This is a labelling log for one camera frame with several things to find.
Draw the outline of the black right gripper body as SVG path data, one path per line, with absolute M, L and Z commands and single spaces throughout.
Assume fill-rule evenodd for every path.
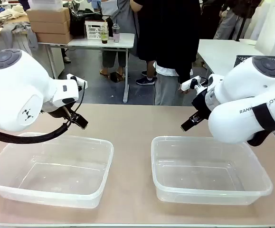
M 195 115 L 199 119 L 209 119 L 209 116 L 211 114 L 211 110 L 208 108 L 205 101 L 206 94 L 207 94 L 207 89 L 200 92 L 192 101 L 192 105 L 197 110 Z

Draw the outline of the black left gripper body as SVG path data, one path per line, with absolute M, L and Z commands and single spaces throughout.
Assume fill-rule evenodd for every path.
M 64 118 L 69 119 L 69 117 L 73 114 L 73 110 L 71 109 L 75 102 L 71 102 L 65 104 L 62 107 L 56 107 L 52 103 L 46 102 L 43 104 L 41 112 L 48 113 L 54 118 Z

